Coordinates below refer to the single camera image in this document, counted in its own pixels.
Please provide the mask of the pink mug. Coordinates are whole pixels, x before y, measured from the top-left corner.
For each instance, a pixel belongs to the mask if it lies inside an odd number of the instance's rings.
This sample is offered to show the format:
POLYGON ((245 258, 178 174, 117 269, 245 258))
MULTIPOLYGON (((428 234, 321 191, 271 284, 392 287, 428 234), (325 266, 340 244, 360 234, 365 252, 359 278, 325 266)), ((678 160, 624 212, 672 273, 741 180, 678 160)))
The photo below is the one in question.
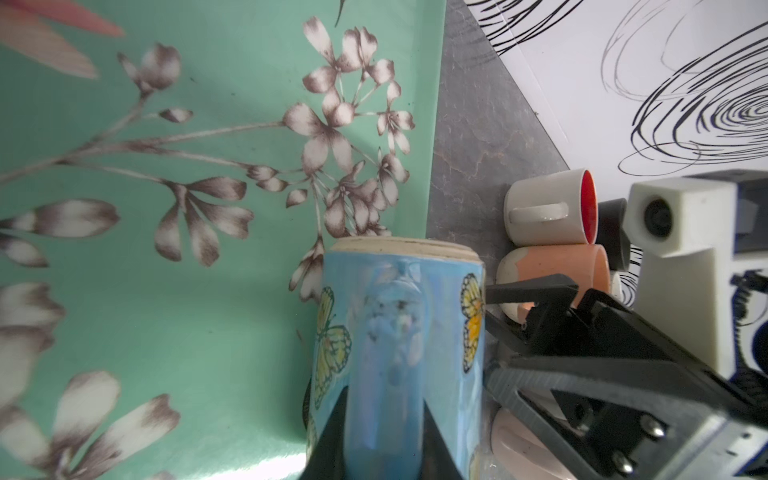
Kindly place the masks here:
POLYGON ((543 442, 502 407, 491 425, 491 449, 515 479, 575 479, 543 442))

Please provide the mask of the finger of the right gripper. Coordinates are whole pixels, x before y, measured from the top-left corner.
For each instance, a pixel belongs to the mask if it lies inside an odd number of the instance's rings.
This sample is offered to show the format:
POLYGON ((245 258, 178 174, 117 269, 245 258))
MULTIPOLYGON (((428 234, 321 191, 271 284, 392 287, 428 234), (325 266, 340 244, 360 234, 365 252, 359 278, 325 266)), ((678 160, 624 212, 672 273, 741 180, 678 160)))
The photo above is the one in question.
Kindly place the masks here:
POLYGON ((566 321, 578 285, 566 275, 554 274, 486 288, 486 331, 519 354, 547 354, 566 321), (532 303, 523 325, 490 312, 491 305, 532 303))

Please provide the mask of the black mug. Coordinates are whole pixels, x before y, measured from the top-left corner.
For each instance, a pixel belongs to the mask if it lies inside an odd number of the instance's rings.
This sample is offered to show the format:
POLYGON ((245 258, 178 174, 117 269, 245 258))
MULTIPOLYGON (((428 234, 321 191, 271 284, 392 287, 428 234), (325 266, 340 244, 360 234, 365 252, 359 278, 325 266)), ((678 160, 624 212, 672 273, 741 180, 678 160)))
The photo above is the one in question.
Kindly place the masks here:
POLYGON ((601 245, 613 271, 627 271, 630 267, 631 243, 622 225, 627 200, 614 199, 598 204, 599 224, 596 243, 601 245))

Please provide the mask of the blue butterfly mug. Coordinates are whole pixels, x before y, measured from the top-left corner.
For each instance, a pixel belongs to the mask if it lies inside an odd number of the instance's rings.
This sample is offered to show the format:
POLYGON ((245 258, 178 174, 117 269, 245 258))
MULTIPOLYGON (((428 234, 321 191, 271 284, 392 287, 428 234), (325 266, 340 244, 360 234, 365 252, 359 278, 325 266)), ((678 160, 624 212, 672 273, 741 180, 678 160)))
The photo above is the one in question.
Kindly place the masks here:
POLYGON ((419 479, 424 403, 463 479, 480 442, 485 268, 469 247, 349 237, 327 254, 307 455, 348 388, 345 479, 419 479))

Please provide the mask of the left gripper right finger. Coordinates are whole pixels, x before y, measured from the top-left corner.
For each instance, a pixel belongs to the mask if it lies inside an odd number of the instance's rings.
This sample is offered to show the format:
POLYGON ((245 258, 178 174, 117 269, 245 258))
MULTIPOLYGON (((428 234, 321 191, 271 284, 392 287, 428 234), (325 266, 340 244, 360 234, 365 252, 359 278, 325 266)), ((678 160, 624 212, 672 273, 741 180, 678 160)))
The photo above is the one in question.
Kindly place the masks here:
POLYGON ((424 403, 419 479, 463 480, 427 403, 424 403))

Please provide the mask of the white mug red inside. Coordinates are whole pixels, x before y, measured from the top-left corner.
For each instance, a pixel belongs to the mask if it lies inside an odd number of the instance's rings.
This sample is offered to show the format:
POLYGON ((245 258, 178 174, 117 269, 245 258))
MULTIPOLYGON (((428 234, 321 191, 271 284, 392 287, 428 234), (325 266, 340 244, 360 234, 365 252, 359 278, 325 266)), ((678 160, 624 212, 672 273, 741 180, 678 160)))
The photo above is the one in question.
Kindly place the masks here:
POLYGON ((517 181, 505 195, 503 220, 517 247, 593 244, 599 225, 594 179, 578 169, 517 181))

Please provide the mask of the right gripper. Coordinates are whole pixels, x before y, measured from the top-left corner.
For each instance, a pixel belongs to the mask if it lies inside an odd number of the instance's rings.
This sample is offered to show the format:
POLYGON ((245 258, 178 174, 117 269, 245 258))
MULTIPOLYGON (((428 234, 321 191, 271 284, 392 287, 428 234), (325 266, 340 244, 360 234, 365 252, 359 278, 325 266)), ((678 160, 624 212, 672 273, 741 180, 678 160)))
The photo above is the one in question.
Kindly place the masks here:
POLYGON ((764 479, 767 407, 623 307, 573 287, 491 287, 532 302, 526 327, 490 318, 517 351, 490 394, 579 479, 764 479))

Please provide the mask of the beige and salmon mug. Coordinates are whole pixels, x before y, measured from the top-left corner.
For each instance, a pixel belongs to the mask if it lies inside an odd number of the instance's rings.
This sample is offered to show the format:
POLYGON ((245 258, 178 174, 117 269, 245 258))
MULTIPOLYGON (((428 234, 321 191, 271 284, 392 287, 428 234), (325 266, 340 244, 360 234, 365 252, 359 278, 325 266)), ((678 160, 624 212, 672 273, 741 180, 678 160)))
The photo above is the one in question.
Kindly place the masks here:
POLYGON ((499 263, 496 283, 507 284, 554 274, 569 277, 578 285, 573 306, 589 289, 611 291, 611 272, 600 245, 549 245, 514 249, 499 263))

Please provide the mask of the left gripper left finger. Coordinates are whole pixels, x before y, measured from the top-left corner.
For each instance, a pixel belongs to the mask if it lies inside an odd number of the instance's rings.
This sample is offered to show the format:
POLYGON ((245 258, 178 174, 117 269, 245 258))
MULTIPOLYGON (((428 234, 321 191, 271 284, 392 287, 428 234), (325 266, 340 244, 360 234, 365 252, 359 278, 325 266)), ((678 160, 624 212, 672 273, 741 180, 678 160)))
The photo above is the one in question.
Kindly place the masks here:
POLYGON ((300 480, 346 478, 343 447, 347 396, 348 388, 344 387, 316 445, 307 455, 307 465, 299 477, 300 480))

